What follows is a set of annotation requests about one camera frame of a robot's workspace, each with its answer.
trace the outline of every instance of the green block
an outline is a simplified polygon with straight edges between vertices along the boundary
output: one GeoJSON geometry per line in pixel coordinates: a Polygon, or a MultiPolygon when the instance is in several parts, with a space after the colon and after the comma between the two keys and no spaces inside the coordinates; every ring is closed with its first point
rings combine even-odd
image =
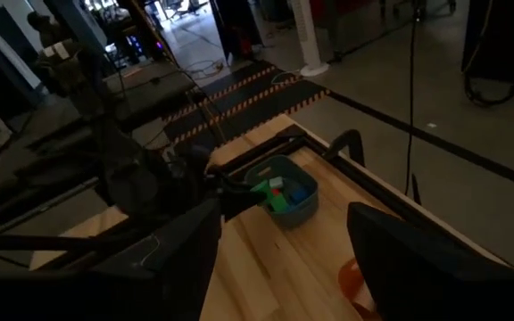
{"type": "Polygon", "coordinates": [[[285,196],[283,196],[283,194],[273,196],[273,198],[270,200],[270,204],[273,210],[277,212],[285,211],[289,208],[289,203],[286,202],[285,196]]]}
{"type": "Polygon", "coordinates": [[[260,182],[258,185],[255,185],[251,189],[251,192],[263,192],[263,193],[267,194],[266,202],[270,202],[271,199],[273,199],[273,197],[275,197],[275,195],[271,191],[271,188],[269,187],[269,180],[264,180],[264,181],[260,182]]]}

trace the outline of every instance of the wooden table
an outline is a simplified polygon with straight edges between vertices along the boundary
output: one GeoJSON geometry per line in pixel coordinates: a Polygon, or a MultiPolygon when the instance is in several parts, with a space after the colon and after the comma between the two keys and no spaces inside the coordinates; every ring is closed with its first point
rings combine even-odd
{"type": "MultiPolygon", "coordinates": [[[[227,163],[293,124],[287,116],[278,116],[214,151],[212,161],[227,163]]],[[[229,221],[223,227],[202,320],[361,320],[337,282],[338,270],[354,256],[346,230],[348,203],[364,202],[395,214],[315,152],[302,148],[291,158],[319,182],[317,214],[291,231],[279,229],[259,207],[229,221]]],[[[365,168],[353,165],[464,243],[502,263],[365,168]]],[[[124,214],[110,208],[64,235],[97,235],[124,219],[124,214]]],[[[60,254],[36,252],[31,267],[60,254]]]]}

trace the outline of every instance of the orange and black striped tape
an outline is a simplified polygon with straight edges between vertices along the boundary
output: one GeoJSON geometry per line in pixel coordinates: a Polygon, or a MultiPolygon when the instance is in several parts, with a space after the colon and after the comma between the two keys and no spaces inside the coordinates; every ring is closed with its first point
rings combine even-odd
{"type": "Polygon", "coordinates": [[[273,70],[275,70],[275,67],[268,67],[264,70],[261,70],[259,72],[257,72],[256,74],[252,75],[251,77],[248,77],[248,78],[245,78],[221,91],[219,91],[218,93],[216,94],[213,94],[208,98],[205,98],[202,102],[200,103],[197,103],[197,104],[194,104],[194,105],[189,105],[183,109],[181,109],[180,111],[174,113],[173,115],[170,115],[167,119],[165,119],[164,121],[167,121],[167,122],[172,122],[172,121],[175,121],[177,119],[180,119],[184,116],[186,116],[187,114],[195,111],[197,108],[199,107],[202,107],[202,106],[205,106],[205,105],[208,105],[211,101],[213,100],[216,100],[218,98],[221,98],[227,94],[230,94],[234,91],[236,91],[238,88],[242,87],[242,86],[245,86],[247,84],[249,84],[250,82],[254,81],[255,79],[257,78],[260,78],[260,77],[263,77],[265,75],[267,75],[268,73],[272,72],[273,70]]]}
{"type": "Polygon", "coordinates": [[[277,92],[281,88],[284,88],[286,86],[294,84],[295,82],[299,81],[300,79],[301,79],[300,76],[298,76],[298,77],[297,76],[293,76],[293,77],[291,77],[290,79],[284,81],[281,84],[277,84],[275,86],[271,86],[271,87],[267,88],[265,91],[262,91],[262,92],[258,93],[257,95],[247,99],[246,101],[244,101],[242,103],[238,103],[233,108],[225,111],[224,113],[222,113],[222,114],[220,114],[218,116],[215,116],[215,117],[211,116],[209,124],[208,123],[202,123],[202,124],[198,125],[196,128],[192,128],[192,129],[188,130],[186,133],[178,136],[174,140],[174,143],[177,144],[179,142],[183,142],[184,140],[186,140],[189,137],[195,135],[199,131],[202,131],[202,130],[206,129],[208,126],[211,126],[211,125],[215,124],[216,122],[223,121],[224,119],[229,118],[229,117],[235,115],[236,113],[238,113],[238,112],[244,110],[245,108],[247,108],[249,105],[259,101],[260,99],[262,99],[264,97],[267,97],[267,96],[277,92]]]}
{"type": "MultiPolygon", "coordinates": [[[[283,83],[282,85],[280,86],[285,86],[287,84],[289,84],[291,82],[291,79],[289,79],[287,82],[283,83]]],[[[320,91],[319,93],[316,93],[315,95],[307,98],[307,99],[304,99],[302,100],[301,102],[299,102],[298,104],[294,105],[294,106],[291,106],[291,108],[287,109],[285,111],[285,114],[287,115],[290,115],[292,113],[295,113],[299,110],[301,110],[302,108],[312,104],[312,103],[315,103],[319,100],[321,100],[322,98],[324,98],[325,96],[327,96],[328,94],[330,94],[330,91],[328,89],[325,89],[325,90],[322,90],[320,91]]],[[[237,112],[240,112],[241,110],[243,110],[244,108],[246,108],[249,104],[247,105],[243,105],[243,103],[240,103],[238,106],[234,107],[234,109],[231,109],[229,110],[227,113],[225,114],[222,114],[222,115],[219,115],[218,117],[215,117],[213,119],[211,119],[210,121],[210,125],[213,125],[215,122],[217,121],[222,121],[224,120],[225,118],[228,118],[234,114],[236,114],[237,112]]],[[[245,133],[265,124],[266,122],[270,121],[271,119],[274,119],[275,117],[277,117],[279,114],[277,115],[273,115],[270,119],[267,119],[257,125],[255,125],[254,127],[250,128],[250,129],[247,129],[243,134],[241,134],[240,136],[242,135],[245,135],[245,133]]],[[[206,123],[202,124],[202,125],[199,125],[197,128],[194,128],[192,130],[189,130],[187,131],[186,133],[176,137],[176,139],[174,139],[174,144],[177,144],[177,143],[180,143],[180,142],[183,142],[185,141],[186,139],[188,139],[189,137],[191,136],[194,136],[195,134],[201,132],[202,130],[206,129],[208,127],[208,125],[206,123]]],[[[225,142],[224,144],[227,144],[229,142],[231,142],[232,140],[238,138],[239,136],[235,136],[233,138],[231,138],[230,140],[228,140],[227,142],[225,142]]]]}

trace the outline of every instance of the white fan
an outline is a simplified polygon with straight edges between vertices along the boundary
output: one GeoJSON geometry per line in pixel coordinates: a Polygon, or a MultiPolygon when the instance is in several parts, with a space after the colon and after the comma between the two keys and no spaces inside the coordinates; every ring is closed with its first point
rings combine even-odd
{"type": "Polygon", "coordinates": [[[317,76],[328,70],[328,64],[320,60],[317,36],[314,33],[311,4],[309,0],[291,0],[294,21],[301,41],[305,66],[301,69],[304,77],[317,76]]]}

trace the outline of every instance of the concrete floor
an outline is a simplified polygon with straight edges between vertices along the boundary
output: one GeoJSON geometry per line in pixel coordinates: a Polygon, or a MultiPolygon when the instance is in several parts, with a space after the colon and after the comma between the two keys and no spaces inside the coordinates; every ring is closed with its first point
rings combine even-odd
{"type": "MultiPolygon", "coordinates": [[[[428,1],[430,8],[440,4],[441,1],[428,1]]],[[[410,14],[409,7],[404,9],[401,19],[405,20],[410,14]]],[[[460,62],[467,9],[468,1],[460,0],[453,16],[433,19],[418,27],[415,126],[514,169],[514,99],[486,110],[470,103],[463,93],[460,62]]],[[[261,58],[284,70],[302,67],[296,31],[277,32],[271,24],[257,21],[265,44],[261,58]]],[[[400,23],[402,21],[390,17],[383,25],[377,4],[369,5],[344,18],[341,29],[346,30],[347,35],[342,43],[347,48],[355,47],[400,23]]],[[[208,12],[174,23],[178,24],[181,28],[171,28],[168,22],[163,26],[183,67],[202,60],[223,59],[219,36],[208,12]]],[[[327,59],[331,50],[326,32],[318,30],[318,38],[321,56],[327,59]]],[[[407,121],[409,42],[410,29],[401,29],[347,56],[311,81],[407,121]]],[[[242,65],[234,64],[231,69],[242,65]]],[[[225,69],[214,78],[203,79],[200,84],[222,77],[228,71],[225,69]]],[[[498,84],[485,82],[482,87],[486,95],[499,95],[501,91],[498,84]]],[[[65,121],[71,114],[71,111],[58,109],[41,110],[29,125],[29,136],[44,134],[54,123],[65,121]]],[[[348,128],[359,129],[367,168],[403,190],[407,134],[331,98],[316,102],[293,117],[326,141],[348,128]]],[[[146,139],[159,126],[149,124],[134,137],[146,139]]],[[[418,177],[426,208],[514,264],[513,183],[418,139],[414,140],[412,148],[412,170],[418,177]]],[[[38,226],[39,234],[56,235],[103,207],[93,192],[86,192],[17,232],[27,233],[38,226]]],[[[21,255],[21,259],[28,260],[28,256],[21,255]]]]}

